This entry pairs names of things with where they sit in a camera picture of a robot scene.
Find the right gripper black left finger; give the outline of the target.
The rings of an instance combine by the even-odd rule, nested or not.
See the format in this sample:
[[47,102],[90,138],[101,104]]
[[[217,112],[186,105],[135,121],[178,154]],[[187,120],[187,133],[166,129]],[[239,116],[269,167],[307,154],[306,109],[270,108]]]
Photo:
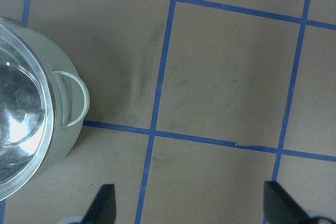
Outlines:
[[114,184],[104,184],[98,190],[89,209],[83,217],[83,223],[115,223],[116,195]]

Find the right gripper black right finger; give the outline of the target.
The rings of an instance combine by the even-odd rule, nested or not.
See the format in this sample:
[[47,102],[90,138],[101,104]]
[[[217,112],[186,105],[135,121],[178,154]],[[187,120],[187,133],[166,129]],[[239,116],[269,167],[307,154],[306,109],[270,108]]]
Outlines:
[[270,224],[311,222],[309,215],[278,182],[264,182],[263,212]]

